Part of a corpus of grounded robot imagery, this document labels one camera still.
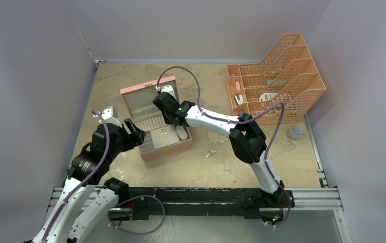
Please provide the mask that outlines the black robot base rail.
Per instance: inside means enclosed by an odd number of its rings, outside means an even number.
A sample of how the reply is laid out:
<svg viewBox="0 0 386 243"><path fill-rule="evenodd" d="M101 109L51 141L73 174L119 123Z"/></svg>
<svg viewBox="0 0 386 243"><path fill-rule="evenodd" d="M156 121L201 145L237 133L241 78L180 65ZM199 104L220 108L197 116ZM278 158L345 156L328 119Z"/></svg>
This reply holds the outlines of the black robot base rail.
<svg viewBox="0 0 386 243"><path fill-rule="evenodd" d="M123 213L133 220L150 216L219 216L261 219L271 224L283 220L294 208L278 205L259 188L192 188L192 187L129 187L115 178L106 180L105 189L112 189Z"/></svg>

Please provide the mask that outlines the rhinestone earring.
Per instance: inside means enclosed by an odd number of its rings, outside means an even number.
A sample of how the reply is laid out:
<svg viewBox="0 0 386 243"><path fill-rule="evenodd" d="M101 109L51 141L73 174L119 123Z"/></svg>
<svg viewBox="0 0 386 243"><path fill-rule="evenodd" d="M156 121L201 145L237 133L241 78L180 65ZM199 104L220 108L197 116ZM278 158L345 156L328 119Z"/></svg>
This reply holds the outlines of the rhinestone earring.
<svg viewBox="0 0 386 243"><path fill-rule="evenodd" d="M213 155L215 155L215 154L218 154L218 151L210 150L210 151L208 152L208 154L205 156L205 159L207 159L207 158L209 158L209 157L211 157L211 156L213 156Z"/></svg>

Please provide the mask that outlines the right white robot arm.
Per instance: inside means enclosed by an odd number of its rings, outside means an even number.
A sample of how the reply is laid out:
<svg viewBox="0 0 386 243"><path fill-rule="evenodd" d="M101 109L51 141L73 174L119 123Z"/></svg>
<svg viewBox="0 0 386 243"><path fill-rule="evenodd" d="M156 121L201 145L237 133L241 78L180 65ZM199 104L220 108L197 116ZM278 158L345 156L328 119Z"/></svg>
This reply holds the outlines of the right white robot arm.
<svg viewBox="0 0 386 243"><path fill-rule="evenodd" d="M179 103L168 92L160 92L152 103L161 111L167 124L202 128L217 133L230 141L235 156L250 165L262 192L262 199L269 206L294 205L292 195L276 176L268 159L270 142L247 113L229 116L201 108L190 101Z"/></svg>

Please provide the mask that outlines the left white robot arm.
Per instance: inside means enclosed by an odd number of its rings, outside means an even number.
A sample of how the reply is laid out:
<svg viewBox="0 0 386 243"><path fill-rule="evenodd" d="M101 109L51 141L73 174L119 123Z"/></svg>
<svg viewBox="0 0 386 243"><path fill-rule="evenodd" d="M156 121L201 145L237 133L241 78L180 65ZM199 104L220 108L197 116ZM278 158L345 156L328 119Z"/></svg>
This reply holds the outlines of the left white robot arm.
<svg viewBox="0 0 386 243"><path fill-rule="evenodd" d="M99 119L91 142L72 160L55 208L31 242L84 242L111 206L128 203L128 185L110 179L95 200L82 208L116 157L142 145L146 136L129 118L123 123L112 115L99 115Z"/></svg>

